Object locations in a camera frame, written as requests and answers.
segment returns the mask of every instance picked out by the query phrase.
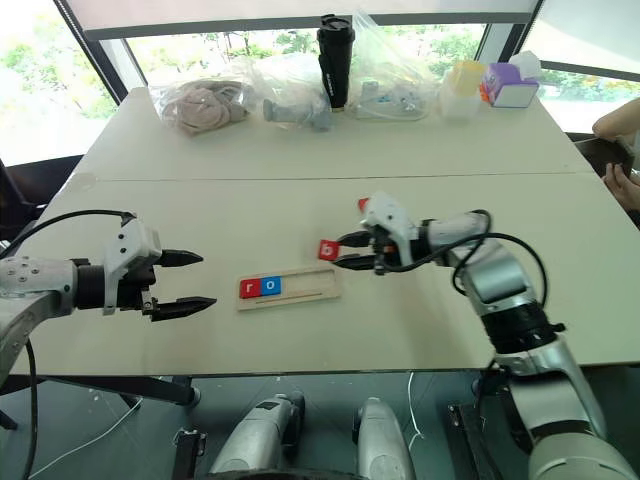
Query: person's arm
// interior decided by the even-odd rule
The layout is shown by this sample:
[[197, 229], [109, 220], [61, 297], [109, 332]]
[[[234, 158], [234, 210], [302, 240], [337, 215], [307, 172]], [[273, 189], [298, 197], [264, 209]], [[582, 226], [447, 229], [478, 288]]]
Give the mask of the person's arm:
[[640, 130], [640, 98], [625, 103], [600, 118], [592, 127], [596, 137], [615, 140], [618, 135], [628, 135]]

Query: window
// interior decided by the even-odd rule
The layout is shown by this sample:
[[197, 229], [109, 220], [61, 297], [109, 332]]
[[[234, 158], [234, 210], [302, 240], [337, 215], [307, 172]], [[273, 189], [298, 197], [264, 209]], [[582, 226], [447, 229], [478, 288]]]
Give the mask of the window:
[[[455, 62], [473, 59], [485, 25], [383, 28], [396, 37], [402, 48], [424, 58], [431, 71], [442, 77]], [[264, 58], [292, 52], [318, 53], [316, 29], [165, 35], [130, 38], [128, 42], [150, 85], [211, 75], [237, 56]]]
[[5, 165], [84, 154], [116, 105], [51, 0], [0, 16]]
[[640, 97], [640, 83], [544, 70], [538, 97], [565, 132], [591, 132], [601, 116]]

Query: plastic bag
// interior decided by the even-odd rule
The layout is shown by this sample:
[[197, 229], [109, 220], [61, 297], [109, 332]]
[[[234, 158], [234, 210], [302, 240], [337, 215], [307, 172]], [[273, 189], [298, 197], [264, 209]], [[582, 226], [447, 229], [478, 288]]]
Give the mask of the plastic bag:
[[223, 78], [150, 87], [149, 93], [160, 120], [189, 135], [243, 120], [254, 101], [247, 83]]
[[329, 97], [322, 85], [318, 58], [311, 53], [292, 53], [258, 60], [249, 65], [248, 77], [261, 99], [257, 108], [268, 122], [280, 126], [331, 127]]
[[349, 104], [356, 118], [418, 120], [429, 114], [437, 82], [426, 62], [402, 53], [391, 35], [366, 13], [353, 15]]

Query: floor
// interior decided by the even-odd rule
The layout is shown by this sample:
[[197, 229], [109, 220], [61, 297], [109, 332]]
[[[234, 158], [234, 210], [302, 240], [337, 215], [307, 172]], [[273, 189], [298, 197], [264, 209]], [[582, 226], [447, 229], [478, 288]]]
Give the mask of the floor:
[[[443, 418], [449, 403], [471, 402], [476, 372], [416, 373], [412, 398], [424, 439], [411, 454], [420, 479], [456, 478]], [[640, 369], [618, 367], [589, 372], [608, 420], [610, 439], [640, 471]], [[171, 478], [180, 427], [208, 433], [207, 450], [198, 464], [204, 475], [225, 439], [258, 401], [276, 393], [304, 392], [307, 415], [293, 465], [312, 469], [355, 471], [356, 446], [351, 442], [353, 412], [369, 396], [384, 399], [395, 411], [407, 441], [413, 426], [407, 402], [407, 373], [369, 373], [283, 377], [196, 379], [202, 400], [188, 410], [144, 400], [141, 408], [110, 435], [45, 470], [36, 478], [165, 480]], [[60, 454], [91, 440], [127, 411], [115, 394], [45, 382], [39, 386], [40, 430], [33, 472]], [[0, 408], [14, 418], [17, 431], [0, 431], [0, 478], [20, 478], [28, 446], [28, 391], [0, 398]], [[506, 479], [527, 475], [527, 457], [511, 441], [496, 399], [486, 402], [488, 443]]]

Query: white wire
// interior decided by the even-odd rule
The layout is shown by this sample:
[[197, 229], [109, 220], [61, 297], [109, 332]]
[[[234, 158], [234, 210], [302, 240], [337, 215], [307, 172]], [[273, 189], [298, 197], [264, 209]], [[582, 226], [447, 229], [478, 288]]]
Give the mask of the white wire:
[[62, 460], [63, 458], [68, 457], [69, 455], [76, 453], [79, 450], [82, 450], [85, 447], [88, 447], [89, 445], [93, 445], [94, 443], [96, 443], [98, 440], [103, 439], [104, 437], [106, 437], [107, 435], [109, 435], [111, 432], [113, 432], [116, 427], [118, 425], [120, 425], [122, 422], [124, 422], [126, 420], [126, 418], [131, 415], [131, 413], [140, 406], [140, 404], [142, 403], [142, 398], [140, 400], [138, 400], [138, 403], [136, 403], [133, 407], [131, 407], [131, 409], [125, 413], [122, 417], [120, 417], [120, 420], [118, 420], [116, 423], [114, 423], [111, 428], [109, 428], [109, 430], [107, 430], [106, 432], [104, 432], [103, 434], [97, 436], [96, 438], [94, 438], [93, 440], [89, 440], [87, 443], [84, 443], [82, 445], [80, 445], [79, 447], [74, 448], [73, 450], [68, 451], [67, 453], [64, 453], [62, 455], [60, 455], [58, 458], [56, 458], [55, 460], [52, 460], [51, 462], [47, 463], [44, 467], [42, 467], [40, 470], [38, 470], [35, 473], [32, 473], [29, 476], [29, 479], [34, 478], [36, 475], [40, 475], [42, 472], [44, 472], [47, 468], [55, 465], [56, 463], [58, 463], [60, 460]]
[[413, 382], [413, 374], [415, 372], [411, 372], [409, 375], [409, 381], [407, 382], [407, 398], [409, 400], [409, 413], [411, 414], [411, 423], [413, 423], [413, 430], [416, 432], [413, 437], [411, 437], [411, 441], [409, 442], [409, 451], [411, 451], [411, 447], [413, 446], [413, 442], [416, 438], [424, 438], [424, 434], [418, 428], [418, 423], [416, 422], [416, 415], [413, 412], [413, 401], [411, 399], [411, 383]]

